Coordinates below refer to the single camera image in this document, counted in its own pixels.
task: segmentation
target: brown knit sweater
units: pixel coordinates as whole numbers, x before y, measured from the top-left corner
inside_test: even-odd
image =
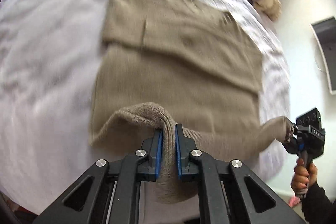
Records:
[[[198,0],[110,0],[103,43],[90,143],[109,140],[123,154],[163,129],[162,202],[197,192],[177,180],[176,122],[197,148],[226,161],[257,156],[290,132],[284,117],[260,126],[262,56],[226,11]]]

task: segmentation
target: bed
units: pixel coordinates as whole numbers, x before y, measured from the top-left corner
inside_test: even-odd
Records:
[[[260,122],[289,115],[289,73],[272,22],[247,0],[201,0],[231,12],[263,54]],[[0,190],[39,214],[93,162],[122,158],[88,145],[91,93],[104,49],[108,0],[5,0],[0,10]],[[275,141],[252,170],[263,180],[281,168]],[[198,215],[198,198],[154,202],[142,191],[140,223],[174,223]]]

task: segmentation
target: finger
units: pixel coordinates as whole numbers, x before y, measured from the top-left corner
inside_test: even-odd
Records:
[[[291,184],[291,187],[292,187],[293,190],[295,190],[295,189],[300,190],[300,189],[307,188],[307,185],[305,185],[304,183],[293,181],[292,184]]]
[[[303,184],[307,184],[309,182],[309,179],[307,177],[304,177],[304,176],[295,175],[293,177],[293,181],[294,182],[300,182],[300,183],[303,183]]]
[[[305,164],[305,162],[303,161],[303,159],[297,159],[297,161],[296,161],[296,164],[297,165],[304,165]]]
[[[310,173],[311,175],[317,175],[317,168],[316,168],[316,166],[315,166],[314,163],[311,163],[311,164],[309,165],[309,173]]]
[[[300,165],[297,165],[294,168],[294,172],[295,172],[296,175],[300,175],[300,176],[308,177],[308,175],[309,175],[307,169],[304,168],[303,166],[300,166]]]

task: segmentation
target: human hand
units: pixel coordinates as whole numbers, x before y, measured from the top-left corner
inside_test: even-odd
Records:
[[[296,193],[298,190],[307,188],[307,183],[309,182],[308,188],[312,186],[317,181],[317,168],[315,164],[311,163],[308,170],[304,167],[303,159],[298,159],[296,161],[297,166],[294,168],[294,176],[292,179],[291,187]]]

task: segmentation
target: dark screen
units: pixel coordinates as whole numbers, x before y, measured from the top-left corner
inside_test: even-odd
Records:
[[[336,90],[336,20],[332,17],[312,26],[327,61],[331,89]]]

